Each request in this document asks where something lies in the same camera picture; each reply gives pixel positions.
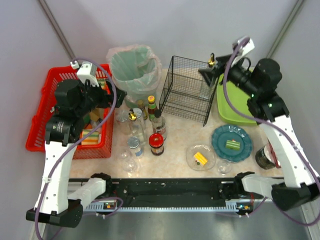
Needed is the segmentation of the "black cap clear bottle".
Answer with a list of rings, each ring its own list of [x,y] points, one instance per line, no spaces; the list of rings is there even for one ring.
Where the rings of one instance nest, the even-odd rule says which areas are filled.
[[[166,120],[162,116],[161,110],[157,109],[154,111],[154,118],[151,121],[152,129],[154,134],[160,134],[165,141],[167,138]]]

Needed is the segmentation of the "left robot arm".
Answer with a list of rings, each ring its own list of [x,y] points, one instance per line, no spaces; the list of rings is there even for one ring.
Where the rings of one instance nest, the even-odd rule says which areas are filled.
[[[35,224],[44,223],[59,227],[75,228],[81,221],[84,208],[106,190],[107,175],[99,173],[89,179],[72,197],[68,196],[71,163],[82,135],[84,118],[95,108],[108,109],[104,124],[119,108],[126,92],[115,84],[106,82],[109,91],[97,81],[66,79],[57,84],[54,92],[54,113],[45,125],[45,165],[41,189],[32,209],[25,218]]]

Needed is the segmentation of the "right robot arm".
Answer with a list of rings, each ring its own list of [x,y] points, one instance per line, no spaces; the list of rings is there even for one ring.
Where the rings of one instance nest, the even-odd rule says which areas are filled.
[[[273,152],[280,162],[283,180],[266,178],[252,172],[237,175],[245,192],[254,192],[271,198],[282,211],[288,211],[320,196],[320,176],[310,165],[293,130],[289,110],[277,94],[282,79],[279,64],[263,58],[250,71],[243,68],[244,58],[229,66],[230,56],[210,55],[207,68],[198,71],[208,86],[223,76],[221,85],[231,82],[248,95],[250,115],[238,111],[231,102],[228,105],[238,115],[257,122],[264,130]]]

